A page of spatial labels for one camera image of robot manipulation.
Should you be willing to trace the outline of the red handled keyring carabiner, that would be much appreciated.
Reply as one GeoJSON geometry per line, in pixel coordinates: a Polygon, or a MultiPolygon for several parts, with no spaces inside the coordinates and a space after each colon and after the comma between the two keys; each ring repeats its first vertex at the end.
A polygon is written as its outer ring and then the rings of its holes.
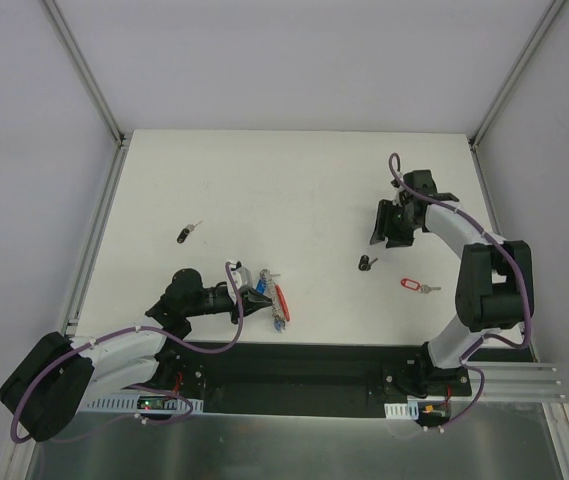
{"type": "Polygon", "coordinates": [[[271,300],[274,328],[278,333],[283,333],[291,321],[291,314],[283,290],[276,281],[277,277],[279,274],[273,274],[268,269],[262,269],[259,272],[256,290],[271,300]]]}

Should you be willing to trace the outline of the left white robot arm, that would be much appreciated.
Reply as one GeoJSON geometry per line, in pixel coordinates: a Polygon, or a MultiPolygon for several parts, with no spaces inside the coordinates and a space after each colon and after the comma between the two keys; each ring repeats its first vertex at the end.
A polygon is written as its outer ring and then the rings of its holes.
{"type": "Polygon", "coordinates": [[[241,328],[246,316],[273,306],[266,283],[254,282],[241,263],[226,264],[225,274],[225,280],[206,287],[197,270],[177,271],[143,320],[132,326],[74,340],[59,332],[44,335],[0,387],[0,402],[12,414],[12,442],[52,439],[82,406],[115,390],[145,383],[168,387],[176,369],[169,359],[178,347],[204,355],[233,348],[237,337],[212,349],[185,340],[192,317],[227,313],[241,328]]]}

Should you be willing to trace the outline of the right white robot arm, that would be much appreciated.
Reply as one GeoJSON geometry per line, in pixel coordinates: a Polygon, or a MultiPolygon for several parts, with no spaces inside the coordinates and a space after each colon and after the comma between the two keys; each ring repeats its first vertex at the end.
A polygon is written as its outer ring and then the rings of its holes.
{"type": "Polygon", "coordinates": [[[488,339],[525,348],[534,312],[532,255],[524,241],[483,228],[451,193],[441,193],[428,170],[392,173],[396,196],[378,204],[371,244],[412,246],[416,231],[440,238],[459,258],[455,315],[425,342],[412,363],[392,371],[392,385],[418,398],[461,378],[466,361],[488,339]]]}

